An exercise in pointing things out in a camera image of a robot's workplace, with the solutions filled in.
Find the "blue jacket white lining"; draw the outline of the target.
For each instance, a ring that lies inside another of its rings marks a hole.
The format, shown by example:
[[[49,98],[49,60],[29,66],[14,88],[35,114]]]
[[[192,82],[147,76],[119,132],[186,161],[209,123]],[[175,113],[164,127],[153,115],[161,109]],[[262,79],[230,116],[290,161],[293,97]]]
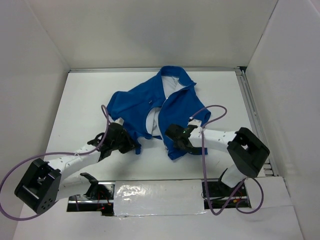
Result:
[[[174,148],[173,141],[165,135],[169,126],[186,128],[193,114],[203,124],[211,117],[198,98],[195,85],[183,68],[164,66],[131,90],[115,92],[106,108],[113,120],[123,119],[123,126],[134,141],[161,139],[168,157],[176,160],[187,152]]]

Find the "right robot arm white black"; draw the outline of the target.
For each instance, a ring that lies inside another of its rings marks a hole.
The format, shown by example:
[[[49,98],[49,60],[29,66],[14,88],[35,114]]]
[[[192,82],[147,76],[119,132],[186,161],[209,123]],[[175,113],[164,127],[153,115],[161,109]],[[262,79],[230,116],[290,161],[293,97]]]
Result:
[[[256,178],[270,150],[248,128],[237,131],[219,131],[201,127],[201,121],[191,120],[184,128],[171,124],[165,135],[173,141],[173,147],[193,155],[201,155],[202,148],[229,153],[233,165],[220,176],[218,190],[223,196],[230,196],[236,185],[246,178]]]

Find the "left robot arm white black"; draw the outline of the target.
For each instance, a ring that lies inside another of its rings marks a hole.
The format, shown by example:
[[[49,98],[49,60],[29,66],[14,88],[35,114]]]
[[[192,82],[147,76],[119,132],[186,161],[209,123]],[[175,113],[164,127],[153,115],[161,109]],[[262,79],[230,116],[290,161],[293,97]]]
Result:
[[[44,161],[37,157],[31,162],[14,194],[40,215],[48,211],[59,199],[80,190],[88,200],[97,197],[98,181],[86,172],[70,180],[67,178],[109,157],[112,151],[122,154],[139,148],[125,128],[116,122],[108,125],[106,132],[98,134],[74,153],[60,154],[59,158]]]

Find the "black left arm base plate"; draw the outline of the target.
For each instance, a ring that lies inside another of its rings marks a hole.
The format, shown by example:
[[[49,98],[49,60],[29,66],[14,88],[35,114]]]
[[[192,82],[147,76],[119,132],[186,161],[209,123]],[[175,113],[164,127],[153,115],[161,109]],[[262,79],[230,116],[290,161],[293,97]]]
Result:
[[[114,203],[114,194],[114,181],[99,181],[93,190],[89,190],[89,193],[70,196],[68,203],[75,204],[78,207],[80,207],[80,204],[93,204],[97,208],[111,207]]]

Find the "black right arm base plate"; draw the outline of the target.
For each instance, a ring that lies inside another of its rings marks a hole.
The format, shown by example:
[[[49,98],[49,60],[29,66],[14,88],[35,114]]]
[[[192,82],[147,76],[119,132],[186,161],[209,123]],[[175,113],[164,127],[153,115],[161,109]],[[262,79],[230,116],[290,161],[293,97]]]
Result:
[[[219,210],[223,207],[228,198],[232,195],[234,188],[229,188],[222,182],[210,180],[208,182],[209,198],[214,210]],[[231,200],[226,206],[227,209],[235,208],[238,204],[239,208],[251,208],[248,198],[247,189],[243,183],[241,187],[232,195]]]

